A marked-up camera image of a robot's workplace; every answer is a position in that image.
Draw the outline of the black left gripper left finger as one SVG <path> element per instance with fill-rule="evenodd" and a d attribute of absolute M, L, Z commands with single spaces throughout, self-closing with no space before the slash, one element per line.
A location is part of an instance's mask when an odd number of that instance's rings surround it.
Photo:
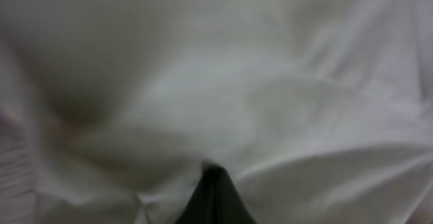
<path fill-rule="evenodd" d="M 214 167 L 207 167 L 175 224 L 212 224 L 214 212 Z"/>

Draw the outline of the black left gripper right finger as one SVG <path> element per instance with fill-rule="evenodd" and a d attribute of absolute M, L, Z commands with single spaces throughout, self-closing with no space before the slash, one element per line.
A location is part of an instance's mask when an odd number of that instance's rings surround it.
<path fill-rule="evenodd" d="M 214 169 L 214 203 L 212 222 L 217 224 L 256 224 L 242 202 L 228 172 Z"/>

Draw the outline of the white robot print t-shirt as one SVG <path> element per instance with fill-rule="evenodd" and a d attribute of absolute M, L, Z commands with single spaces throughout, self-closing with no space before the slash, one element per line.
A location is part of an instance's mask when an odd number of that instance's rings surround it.
<path fill-rule="evenodd" d="M 432 222 L 432 0 L 1 0 L 36 223 Z"/>

